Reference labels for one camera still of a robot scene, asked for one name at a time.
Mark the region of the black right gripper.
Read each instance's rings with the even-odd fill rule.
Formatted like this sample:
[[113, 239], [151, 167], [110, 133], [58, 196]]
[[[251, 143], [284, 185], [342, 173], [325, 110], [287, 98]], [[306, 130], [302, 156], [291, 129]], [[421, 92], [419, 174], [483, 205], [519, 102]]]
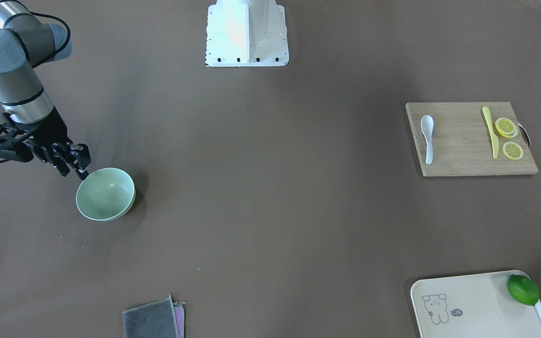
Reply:
[[[41, 162], [49, 163], [63, 177], [70, 173], [69, 166], [82, 181], [89, 176], [87, 169], [92, 162], [89, 147], [86, 144], [71, 144], [72, 141], [67, 135], [67, 126], [56, 108], [52, 109], [45, 118], [32, 123], [15, 122], [10, 113], [2, 115], [6, 120], [2, 126], [10, 126], [30, 134], [24, 143], [31, 149], [33, 159], [37, 158]], [[66, 163], [62, 158], [67, 154], [67, 148], [69, 148], [69, 153], [66, 156]]]

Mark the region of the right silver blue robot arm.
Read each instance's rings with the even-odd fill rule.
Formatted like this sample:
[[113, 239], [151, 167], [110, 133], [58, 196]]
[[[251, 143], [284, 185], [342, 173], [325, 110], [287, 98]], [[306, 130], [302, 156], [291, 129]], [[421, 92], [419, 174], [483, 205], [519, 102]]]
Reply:
[[69, 26], [43, 23], [44, 14], [19, 0], [0, 0], [0, 163], [49, 163], [62, 176], [88, 177], [89, 148], [68, 137], [67, 126], [36, 67], [69, 57]]

